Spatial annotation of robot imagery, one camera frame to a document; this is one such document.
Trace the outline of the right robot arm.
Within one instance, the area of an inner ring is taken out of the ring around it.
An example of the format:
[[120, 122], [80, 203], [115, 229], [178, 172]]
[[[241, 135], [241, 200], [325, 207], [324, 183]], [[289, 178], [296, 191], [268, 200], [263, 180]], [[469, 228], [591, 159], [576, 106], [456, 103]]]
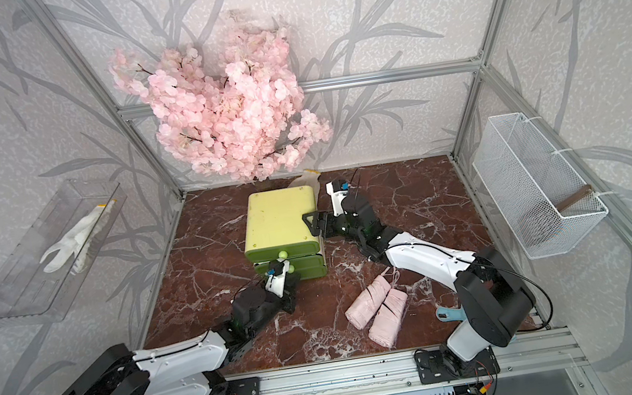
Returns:
[[465, 317], [445, 344], [453, 359], [465, 363], [488, 347], [507, 346], [534, 308], [527, 279], [495, 247], [469, 252], [421, 241], [383, 224], [361, 195], [340, 205], [339, 215], [304, 213], [310, 234], [352, 241], [368, 260], [417, 272], [457, 294]]

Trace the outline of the green pink drawer cabinet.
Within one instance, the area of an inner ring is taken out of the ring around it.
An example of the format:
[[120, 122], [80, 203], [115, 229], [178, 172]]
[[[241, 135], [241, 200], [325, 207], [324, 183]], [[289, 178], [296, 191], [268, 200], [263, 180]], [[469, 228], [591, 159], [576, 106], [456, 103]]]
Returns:
[[302, 280], [327, 275], [323, 244], [302, 217], [316, 209], [312, 187], [286, 187], [248, 198], [244, 253], [258, 275], [264, 276], [270, 262], [280, 256]]

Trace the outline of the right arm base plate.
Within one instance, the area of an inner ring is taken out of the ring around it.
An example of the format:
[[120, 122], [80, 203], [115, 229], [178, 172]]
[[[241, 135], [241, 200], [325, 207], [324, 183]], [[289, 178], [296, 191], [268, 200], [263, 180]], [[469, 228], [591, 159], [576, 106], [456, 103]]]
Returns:
[[500, 372], [498, 360], [491, 347], [480, 351], [468, 361], [459, 359], [444, 345], [430, 351], [416, 349], [413, 359], [423, 385], [473, 377], [494, 377]]

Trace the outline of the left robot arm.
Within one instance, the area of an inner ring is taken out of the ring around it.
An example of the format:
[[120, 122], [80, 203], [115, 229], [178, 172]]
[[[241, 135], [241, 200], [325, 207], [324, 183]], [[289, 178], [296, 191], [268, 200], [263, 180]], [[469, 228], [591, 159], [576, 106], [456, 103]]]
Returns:
[[234, 297], [231, 316], [198, 337], [163, 348], [108, 348], [62, 395], [219, 395], [219, 370], [249, 352], [281, 311], [296, 305], [299, 273], [253, 281]]

